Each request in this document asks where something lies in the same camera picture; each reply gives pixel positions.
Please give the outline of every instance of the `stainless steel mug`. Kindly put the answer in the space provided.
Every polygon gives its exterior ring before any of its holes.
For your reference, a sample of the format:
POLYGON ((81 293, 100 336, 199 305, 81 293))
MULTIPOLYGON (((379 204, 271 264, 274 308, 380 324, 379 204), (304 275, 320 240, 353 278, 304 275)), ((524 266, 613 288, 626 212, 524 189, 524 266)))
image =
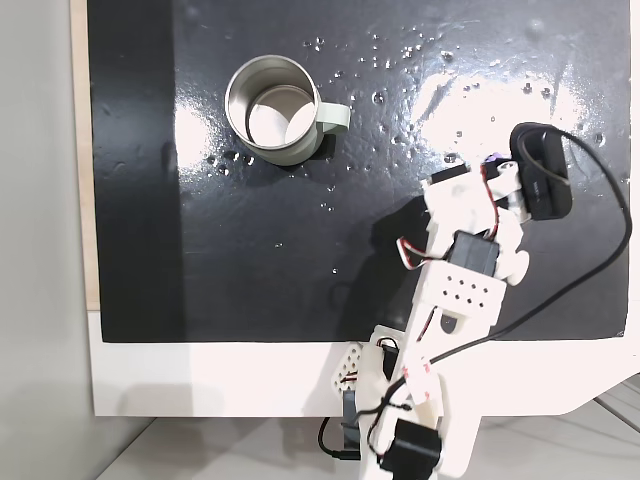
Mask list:
POLYGON ((324 103, 299 64, 278 55, 256 57, 233 75, 225 112, 242 143, 275 165, 295 165, 318 149, 324 135, 349 129, 346 105, 324 103))

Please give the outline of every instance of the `mug rim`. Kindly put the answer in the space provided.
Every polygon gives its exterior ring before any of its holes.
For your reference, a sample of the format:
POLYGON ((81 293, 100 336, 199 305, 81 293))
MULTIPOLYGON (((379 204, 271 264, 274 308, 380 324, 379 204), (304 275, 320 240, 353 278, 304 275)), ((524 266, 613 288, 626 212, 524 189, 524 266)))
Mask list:
POLYGON ((238 68, 238 70, 236 70, 236 72, 231 77, 231 80, 229 80, 229 84, 227 85, 227 91, 226 91, 226 93, 224 95, 224 112, 225 112, 225 115, 227 116, 227 121, 229 122, 229 125, 231 125, 231 128, 233 129, 233 131, 236 133, 236 135, 238 135, 238 137, 240 137, 240 139, 243 142, 249 144, 250 146, 252 146, 252 147, 254 147, 254 148, 258 149, 258 150, 277 151, 277 150, 283 150, 283 149, 288 148, 288 147, 290 147, 292 145, 295 145, 307 133, 309 133, 309 130, 311 128, 313 128, 313 125, 316 123, 316 119, 318 118, 318 108, 320 108, 320 94, 318 93, 318 89, 316 88, 316 85, 313 83, 313 79, 311 78, 311 75, 309 75, 309 72, 307 72, 307 70, 302 65, 300 65, 298 62, 296 62, 295 60, 290 59, 289 57, 285 57, 283 55, 271 55, 271 54, 270 55, 260 55, 259 57, 254 57, 251 60, 245 62, 243 65, 240 66, 240 68, 238 68), (257 143, 255 143, 251 139, 249 139, 248 137, 245 137, 244 135, 242 135, 238 131, 238 129, 234 125, 233 121, 231 120, 231 116, 229 115, 229 95, 231 94, 231 87, 235 83, 236 79, 238 78, 238 76, 247 67, 249 67, 253 63, 262 61, 262 60, 267 59, 267 58, 277 58, 277 59, 280 59, 280 60, 284 60, 285 62, 288 62, 288 63, 292 64, 293 66, 295 66, 296 68, 298 68, 307 77, 307 80, 309 81, 309 84, 311 85, 311 90, 313 91, 313 122, 311 123, 311 125, 309 125, 309 128, 307 128, 304 131, 304 133, 300 134, 298 137, 296 137, 292 141, 290 141, 288 143, 284 143, 282 145, 278 145, 277 147, 266 147, 266 146, 258 145, 257 143))

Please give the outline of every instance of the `robotic arm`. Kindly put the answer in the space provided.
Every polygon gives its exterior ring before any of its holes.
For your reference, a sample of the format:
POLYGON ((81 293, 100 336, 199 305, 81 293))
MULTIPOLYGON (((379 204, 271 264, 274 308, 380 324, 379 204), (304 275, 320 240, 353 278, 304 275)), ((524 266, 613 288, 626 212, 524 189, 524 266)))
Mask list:
POLYGON ((521 223, 571 210, 561 138, 546 135, 549 129, 518 125, 512 158, 493 155, 422 182, 430 214, 426 249, 397 241, 405 266, 422 269, 407 327, 377 326, 368 343, 349 347, 333 379, 359 412, 362 480, 465 472, 475 434, 460 433, 477 432, 479 418, 451 401, 431 363, 486 337, 496 324, 507 284, 520 283, 529 266, 529 254, 518 251, 521 223), (445 332, 443 324, 453 328, 445 332))

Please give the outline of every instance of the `floor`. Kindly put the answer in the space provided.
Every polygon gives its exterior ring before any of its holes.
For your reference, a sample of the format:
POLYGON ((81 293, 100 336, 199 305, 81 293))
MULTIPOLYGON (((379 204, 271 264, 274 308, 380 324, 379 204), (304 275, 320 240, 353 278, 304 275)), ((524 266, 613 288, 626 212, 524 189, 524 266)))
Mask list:
MULTIPOLYGON (((602 398, 640 424, 640 381, 602 398)), ((100 480, 357 480, 318 451, 319 419, 158 419, 100 480)), ((339 445, 337 422, 327 443, 339 445)), ((640 435, 594 402, 558 417, 486 418, 465 480, 638 478, 640 435)))

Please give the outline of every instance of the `glossy black surface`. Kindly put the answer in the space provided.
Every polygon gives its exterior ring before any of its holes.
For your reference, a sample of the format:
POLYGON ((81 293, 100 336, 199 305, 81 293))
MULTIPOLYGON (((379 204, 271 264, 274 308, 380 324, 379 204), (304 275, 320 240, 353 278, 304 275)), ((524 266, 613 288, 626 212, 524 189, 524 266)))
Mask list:
MULTIPOLYGON (((89 0, 103 337, 112 342, 364 340, 406 322, 424 243, 419 180, 508 153, 521 121, 599 145, 628 189, 629 3, 595 0, 89 0), (351 130, 282 169, 224 116, 234 71, 300 62, 351 130)), ((597 167, 568 151, 574 210, 525 226, 532 255, 500 324, 615 248, 597 167)), ((627 259, 511 339, 624 331, 627 259)))

